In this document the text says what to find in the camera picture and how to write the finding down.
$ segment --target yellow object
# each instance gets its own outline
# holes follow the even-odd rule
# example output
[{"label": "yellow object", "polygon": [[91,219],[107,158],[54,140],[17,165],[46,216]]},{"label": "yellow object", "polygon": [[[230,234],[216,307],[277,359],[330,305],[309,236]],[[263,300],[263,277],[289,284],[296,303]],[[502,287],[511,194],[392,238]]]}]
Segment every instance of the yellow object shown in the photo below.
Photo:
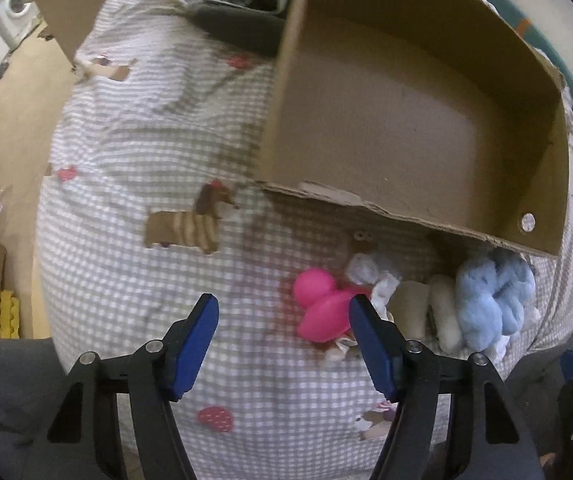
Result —
[{"label": "yellow object", "polygon": [[20,300],[10,290],[0,293],[0,339],[20,338]]}]

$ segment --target beige carpet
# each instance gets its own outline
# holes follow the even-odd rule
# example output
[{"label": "beige carpet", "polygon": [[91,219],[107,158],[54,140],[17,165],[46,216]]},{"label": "beige carpet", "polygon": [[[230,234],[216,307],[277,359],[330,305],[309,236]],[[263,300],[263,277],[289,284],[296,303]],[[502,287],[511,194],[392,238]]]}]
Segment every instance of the beige carpet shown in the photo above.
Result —
[{"label": "beige carpet", "polygon": [[0,81],[0,190],[6,189],[0,213],[0,242],[7,248],[4,287],[20,298],[22,336],[29,338],[34,336],[34,317],[40,325],[46,323],[43,312],[32,315],[31,305],[36,211],[51,136],[75,81],[70,69],[55,40],[46,42],[34,32],[13,53]]}]

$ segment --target grey fabric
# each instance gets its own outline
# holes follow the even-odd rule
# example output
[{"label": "grey fabric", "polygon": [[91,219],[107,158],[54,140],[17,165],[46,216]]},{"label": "grey fabric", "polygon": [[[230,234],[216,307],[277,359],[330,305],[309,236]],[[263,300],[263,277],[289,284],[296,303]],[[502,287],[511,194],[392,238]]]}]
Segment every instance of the grey fabric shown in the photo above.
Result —
[{"label": "grey fabric", "polygon": [[0,340],[0,475],[20,478],[46,407],[62,386],[64,371],[53,343]]},{"label": "grey fabric", "polygon": [[573,339],[522,358],[506,380],[506,386],[524,413],[540,456],[561,450],[557,395],[564,377],[559,358],[567,349],[573,350]]},{"label": "grey fabric", "polygon": [[278,54],[288,0],[197,0],[189,19],[217,40],[260,56]]}]

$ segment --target grey checkered fabric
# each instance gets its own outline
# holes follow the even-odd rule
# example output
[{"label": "grey checkered fabric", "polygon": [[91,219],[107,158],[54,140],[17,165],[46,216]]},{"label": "grey checkered fabric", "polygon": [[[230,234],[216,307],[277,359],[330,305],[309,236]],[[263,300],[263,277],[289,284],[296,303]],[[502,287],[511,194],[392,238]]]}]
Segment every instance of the grey checkered fabric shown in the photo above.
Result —
[{"label": "grey checkered fabric", "polygon": [[[308,267],[336,266],[349,228],[374,232],[405,279],[426,280],[443,263],[425,228],[253,183],[274,67],[251,58],[248,68],[234,68],[228,60],[237,54],[188,23],[183,0],[106,1],[78,59],[137,62],[124,82],[77,83],[54,134],[54,169],[78,170],[66,182],[45,177],[39,204],[54,342],[67,368],[88,350],[103,358],[127,354],[161,337],[210,292],[221,321],[196,385],[174,406],[198,478],[367,478],[383,441],[360,442],[353,421],[381,395],[362,360],[323,364],[297,337],[301,313],[289,287]],[[572,113],[567,118],[573,172]],[[220,250],[146,249],[148,212],[191,209],[213,178],[234,182],[241,206],[222,223]],[[562,257],[531,258],[543,319],[508,348],[499,367],[504,377],[528,351],[573,330],[573,173],[570,189]],[[447,402],[435,440],[445,435]],[[233,431],[198,423],[198,411],[209,406],[233,414]],[[134,447],[127,416],[122,427]]]}]

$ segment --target dark clothing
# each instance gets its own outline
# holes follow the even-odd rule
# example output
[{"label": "dark clothing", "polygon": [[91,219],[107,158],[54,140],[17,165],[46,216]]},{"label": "dark clothing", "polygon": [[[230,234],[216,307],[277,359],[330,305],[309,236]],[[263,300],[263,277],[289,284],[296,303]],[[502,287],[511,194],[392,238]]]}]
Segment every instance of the dark clothing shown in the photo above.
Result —
[{"label": "dark clothing", "polygon": [[[518,362],[506,385],[524,412],[540,455],[559,452],[559,357],[568,343]],[[0,340],[0,475],[20,478],[46,406],[58,400],[65,373],[51,340]]]}]

